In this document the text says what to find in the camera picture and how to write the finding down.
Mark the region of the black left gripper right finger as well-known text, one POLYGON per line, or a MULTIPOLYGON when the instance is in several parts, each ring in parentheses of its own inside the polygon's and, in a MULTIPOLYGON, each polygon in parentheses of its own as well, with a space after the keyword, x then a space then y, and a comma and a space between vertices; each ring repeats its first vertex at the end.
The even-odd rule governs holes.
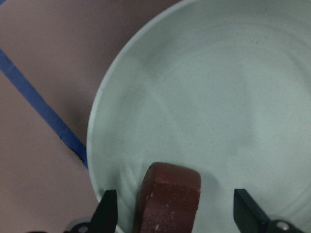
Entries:
POLYGON ((241 233, 265 233, 269 217, 245 189, 234 190, 233 218, 241 233))

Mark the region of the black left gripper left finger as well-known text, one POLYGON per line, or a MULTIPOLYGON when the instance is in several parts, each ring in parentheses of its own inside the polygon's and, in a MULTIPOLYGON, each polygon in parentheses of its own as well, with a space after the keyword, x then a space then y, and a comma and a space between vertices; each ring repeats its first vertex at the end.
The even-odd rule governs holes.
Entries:
POLYGON ((89 223, 90 233, 114 233, 118 222, 117 191, 106 190, 89 223))

